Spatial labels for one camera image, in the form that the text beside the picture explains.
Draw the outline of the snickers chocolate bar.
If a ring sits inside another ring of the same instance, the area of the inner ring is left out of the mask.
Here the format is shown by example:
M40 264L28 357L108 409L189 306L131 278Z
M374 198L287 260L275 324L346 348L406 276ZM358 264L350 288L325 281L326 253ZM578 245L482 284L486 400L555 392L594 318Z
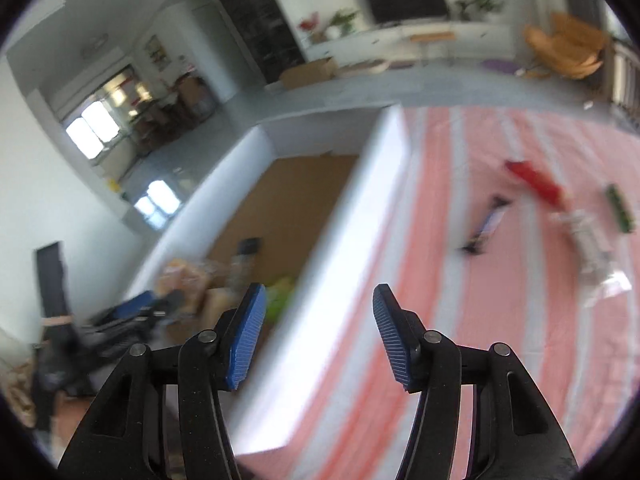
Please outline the snickers chocolate bar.
M501 195L491 197L488 213L480 226L472 233L470 238L462 246L462 250L470 255L479 255L485 251L486 245L496 232L506 210L513 200Z

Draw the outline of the wooden stool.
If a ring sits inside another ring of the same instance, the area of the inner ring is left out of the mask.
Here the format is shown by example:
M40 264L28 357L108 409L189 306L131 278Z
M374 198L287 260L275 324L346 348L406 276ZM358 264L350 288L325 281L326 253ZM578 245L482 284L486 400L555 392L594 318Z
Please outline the wooden stool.
M437 46L443 44L445 47L446 60L450 65L454 64L454 50L452 45L457 41L458 37L452 30L446 32L429 32L428 34L414 34L409 36L409 41L415 44L419 48L420 63L422 66L427 66L428 49L431 46Z

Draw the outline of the wooden dining chair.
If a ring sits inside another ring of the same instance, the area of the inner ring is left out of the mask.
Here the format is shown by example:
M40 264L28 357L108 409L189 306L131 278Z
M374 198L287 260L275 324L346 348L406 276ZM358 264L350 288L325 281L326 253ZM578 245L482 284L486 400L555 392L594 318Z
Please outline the wooden dining chair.
M606 48L606 95L635 129L639 129L639 51L612 38Z

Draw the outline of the green plant white vase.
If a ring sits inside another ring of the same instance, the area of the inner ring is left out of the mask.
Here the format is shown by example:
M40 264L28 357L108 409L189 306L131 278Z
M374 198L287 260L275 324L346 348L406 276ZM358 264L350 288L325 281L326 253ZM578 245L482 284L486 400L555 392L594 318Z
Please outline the green plant white vase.
M357 10L338 10L329 21L329 25L326 28L326 36L334 40L353 34L356 30L358 14Z

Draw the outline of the green snack roll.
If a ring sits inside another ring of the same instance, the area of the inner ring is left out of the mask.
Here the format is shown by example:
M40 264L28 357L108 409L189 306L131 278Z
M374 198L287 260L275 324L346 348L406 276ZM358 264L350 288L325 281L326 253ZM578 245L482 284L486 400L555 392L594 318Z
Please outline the green snack roll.
M604 195L611 207L614 219L624 234L632 234L636 230L636 218L628 204L628 200L620 187L615 183L610 183L605 187Z

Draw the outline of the white storage box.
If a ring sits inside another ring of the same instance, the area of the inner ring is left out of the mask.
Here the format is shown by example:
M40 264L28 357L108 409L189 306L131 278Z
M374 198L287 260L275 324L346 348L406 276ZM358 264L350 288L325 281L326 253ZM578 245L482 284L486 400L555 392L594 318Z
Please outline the white storage box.
M410 155L397 104L312 110L250 128L216 163L134 274L172 259L229 263L258 240L253 281L294 288L228 418L234 452L290 442L366 286Z

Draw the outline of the cardboard box on floor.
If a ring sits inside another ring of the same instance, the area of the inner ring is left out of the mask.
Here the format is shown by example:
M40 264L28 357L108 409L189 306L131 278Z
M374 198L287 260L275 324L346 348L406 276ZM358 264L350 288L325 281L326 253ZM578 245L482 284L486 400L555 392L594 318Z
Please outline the cardboard box on floor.
M280 75L280 83L286 90L303 88L333 79L337 70L334 58L320 58L285 70Z

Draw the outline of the potted green plant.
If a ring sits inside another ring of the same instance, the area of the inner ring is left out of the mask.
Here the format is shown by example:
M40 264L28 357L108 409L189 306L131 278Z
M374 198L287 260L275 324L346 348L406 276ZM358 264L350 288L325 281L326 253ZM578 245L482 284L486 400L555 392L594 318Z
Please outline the potted green plant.
M456 0L454 6L462 22L486 22L499 16L508 0Z

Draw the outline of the striped red grey tablecloth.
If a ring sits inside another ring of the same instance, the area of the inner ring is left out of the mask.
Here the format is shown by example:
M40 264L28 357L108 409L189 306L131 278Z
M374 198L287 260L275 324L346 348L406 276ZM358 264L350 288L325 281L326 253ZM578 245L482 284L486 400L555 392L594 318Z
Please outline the striped red grey tablecloth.
M639 385L638 292L582 305L570 239L504 170L524 159L596 218L639 278L639 237L622 234L604 188L639 201L639 141L594 122L531 110L407 110L412 153L366 286L302 422L282 448L239 455L263 479L390 479L416 398L394 381L372 312L377 284L465 346L508 344L559 419L579 463L596 452ZM513 200L479 255L462 246L491 202Z

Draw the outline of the clear bag brown cakes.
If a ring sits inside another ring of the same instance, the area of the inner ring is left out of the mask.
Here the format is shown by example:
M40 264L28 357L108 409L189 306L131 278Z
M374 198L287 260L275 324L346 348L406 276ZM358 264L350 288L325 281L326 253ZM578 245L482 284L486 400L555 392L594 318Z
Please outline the clear bag brown cakes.
M631 281L614 258L599 223L583 209L556 212L552 219L565 230L576 252L578 283L585 308L632 291Z

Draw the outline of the green yellow snack packet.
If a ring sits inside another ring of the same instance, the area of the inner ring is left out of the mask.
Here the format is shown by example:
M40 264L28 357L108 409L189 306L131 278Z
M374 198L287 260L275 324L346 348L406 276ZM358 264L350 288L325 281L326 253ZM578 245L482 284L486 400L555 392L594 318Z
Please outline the green yellow snack packet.
M277 323L288 307L296 289L296 278L283 275L267 287L267 304L265 320Z

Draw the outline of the black television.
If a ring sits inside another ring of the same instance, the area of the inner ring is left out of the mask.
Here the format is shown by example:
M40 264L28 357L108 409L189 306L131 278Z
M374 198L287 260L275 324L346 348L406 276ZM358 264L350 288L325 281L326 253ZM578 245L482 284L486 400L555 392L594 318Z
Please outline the black television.
M413 20L449 20L446 0L366 0L373 21L379 25Z

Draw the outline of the clear bag yellow bread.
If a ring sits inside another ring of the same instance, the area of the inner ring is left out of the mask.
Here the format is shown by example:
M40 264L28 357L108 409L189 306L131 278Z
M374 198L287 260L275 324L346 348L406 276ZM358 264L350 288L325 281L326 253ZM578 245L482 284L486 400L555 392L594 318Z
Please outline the clear bag yellow bread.
M212 274L204 264L175 258L168 261L157 275L153 290L157 296L180 290L183 293L181 309L194 314L198 312L211 281Z

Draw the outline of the long clear black snack tube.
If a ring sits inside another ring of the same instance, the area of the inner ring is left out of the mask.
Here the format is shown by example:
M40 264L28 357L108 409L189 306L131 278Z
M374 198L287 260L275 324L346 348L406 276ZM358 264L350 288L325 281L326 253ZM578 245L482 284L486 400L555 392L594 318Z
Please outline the long clear black snack tube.
M237 294L250 284L255 262L262 248L260 237L249 237L240 240L236 254L231 258L226 287Z

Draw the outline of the red snack packet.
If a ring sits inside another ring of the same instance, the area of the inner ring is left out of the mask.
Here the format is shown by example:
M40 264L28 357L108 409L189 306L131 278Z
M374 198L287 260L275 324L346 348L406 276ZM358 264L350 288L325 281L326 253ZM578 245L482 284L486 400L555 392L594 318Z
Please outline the red snack packet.
M550 207L558 211L570 210L570 198L566 189L548 172L538 169L529 160L508 159L503 166L512 177L524 183Z

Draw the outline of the orange lounge chair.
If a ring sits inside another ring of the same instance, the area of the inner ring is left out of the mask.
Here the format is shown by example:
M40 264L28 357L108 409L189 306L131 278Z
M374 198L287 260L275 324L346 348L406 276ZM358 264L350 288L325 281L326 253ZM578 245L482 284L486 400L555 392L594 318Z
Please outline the orange lounge chair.
M550 14L552 32L526 25L524 39L544 67L565 78L585 79L600 70L611 36L563 12Z

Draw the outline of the red flowers vase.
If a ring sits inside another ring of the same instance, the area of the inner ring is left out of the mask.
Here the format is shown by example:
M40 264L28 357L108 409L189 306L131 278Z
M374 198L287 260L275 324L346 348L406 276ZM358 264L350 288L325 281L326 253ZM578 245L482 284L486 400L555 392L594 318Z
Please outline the red flowers vase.
M312 12L306 18L303 18L297 25L297 28L303 33L308 44L321 44L324 38L320 27L320 15L318 12Z

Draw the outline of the white tv cabinet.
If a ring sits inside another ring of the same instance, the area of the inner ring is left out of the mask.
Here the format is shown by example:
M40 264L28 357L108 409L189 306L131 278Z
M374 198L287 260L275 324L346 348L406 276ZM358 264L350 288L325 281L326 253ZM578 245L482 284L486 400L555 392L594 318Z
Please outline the white tv cabinet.
M508 25L483 22L441 22L424 25L399 25L313 44L305 50L307 61L334 58L350 65L372 60L418 61L434 58L457 61L459 58L513 60L516 45Z

